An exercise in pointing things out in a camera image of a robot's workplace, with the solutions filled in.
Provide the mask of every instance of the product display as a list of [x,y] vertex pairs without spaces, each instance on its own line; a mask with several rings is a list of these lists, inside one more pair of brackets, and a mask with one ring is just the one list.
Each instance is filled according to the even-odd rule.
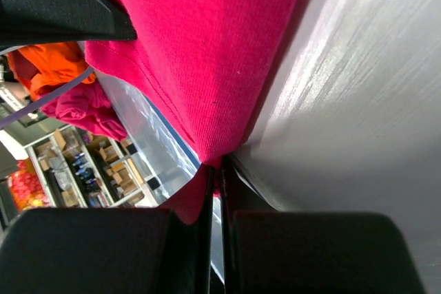
[[68,125],[26,150],[53,207],[133,207],[149,192],[111,138]]
[[17,172],[9,176],[8,187],[19,211],[50,205],[34,167],[29,160],[19,162]]

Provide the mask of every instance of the orange clothing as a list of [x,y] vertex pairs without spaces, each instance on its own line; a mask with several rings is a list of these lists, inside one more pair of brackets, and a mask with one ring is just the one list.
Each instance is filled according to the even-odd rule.
[[[10,68],[15,73],[16,79],[29,90],[33,100],[70,82],[88,68],[83,52],[74,41],[28,45],[20,48],[19,52],[39,71],[30,81],[21,78],[15,72],[14,63],[10,61],[11,57],[8,57]],[[95,79],[96,76],[93,73],[83,83],[90,84],[95,82]]]

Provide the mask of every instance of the cardboard box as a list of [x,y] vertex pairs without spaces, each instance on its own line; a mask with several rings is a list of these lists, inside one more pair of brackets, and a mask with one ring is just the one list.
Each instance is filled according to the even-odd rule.
[[124,165],[123,161],[121,161],[120,163],[112,166],[112,170],[115,171],[115,172],[121,171],[122,169],[125,169],[125,165]]
[[129,176],[129,172],[127,171],[127,169],[125,167],[122,168],[120,171],[118,171],[118,174],[121,176],[121,178],[123,180],[131,179]]
[[130,138],[126,138],[123,141],[121,141],[121,146],[123,147],[127,147],[128,145],[133,144],[132,139]]
[[53,150],[53,148],[49,148],[47,150],[45,150],[44,155],[47,156],[48,158],[57,158],[58,154],[55,152],[55,150]]
[[95,136],[88,145],[88,148],[92,151],[98,151],[100,148],[106,148],[108,146],[110,146],[110,142],[106,136]]
[[57,145],[60,147],[60,150],[63,151],[64,147],[66,147],[66,140],[64,139],[60,130],[56,129],[54,131],[54,138],[55,138],[55,141],[57,142]]
[[76,199],[73,189],[67,189],[61,192],[61,196],[63,197],[66,207],[78,206],[78,200]]
[[136,189],[136,185],[132,181],[130,181],[130,184],[124,187],[124,195],[131,193],[135,189]]
[[132,180],[126,179],[119,182],[119,186],[121,186],[124,190],[126,187],[130,186],[132,184]]
[[115,180],[115,182],[116,182],[117,184],[123,182],[122,177],[121,177],[120,174],[117,173],[117,172],[115,172],[115,173],[112,175],[112,177],[113,177],[113,179]]
[[106,148],[100,148],[98,150],[99,154],[103,158],[103,160],[107,163],[112,163],[113,161],[118,159],[118,154],[116,154],[115,149],[113,146],[109,146]]
[[37,156],[46,155],[46,153],[48,153],[48,152],[55,153],[54,151],[52,151],[52,147],[53,146],[50,141],[35,147],[35,151],[37,153]]
[[46,158],[39,159],[40,167],[43,171],[47,171],[50,169],[49,162]]

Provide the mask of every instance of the knit fabric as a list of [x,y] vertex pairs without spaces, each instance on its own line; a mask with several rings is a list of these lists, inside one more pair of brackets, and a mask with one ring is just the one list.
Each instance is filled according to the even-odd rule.
[[41,110],[49,117],[121,141],[127,132],[98,81],[80,83]]
[[92,67],[138,87],[202,162],[234,151],[296,0],[119,0],[139,39],[90,41]]

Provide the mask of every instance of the white surface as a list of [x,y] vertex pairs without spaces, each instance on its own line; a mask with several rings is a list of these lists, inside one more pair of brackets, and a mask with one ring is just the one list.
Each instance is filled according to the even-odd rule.
[[25,160],[28,158],[28,153],[26,153],[25,148],[5,130],[0,130],[0,142],[16,160]]
[[441,291],[441,0],[310,0],[237,156],[280,209],[378,211]]

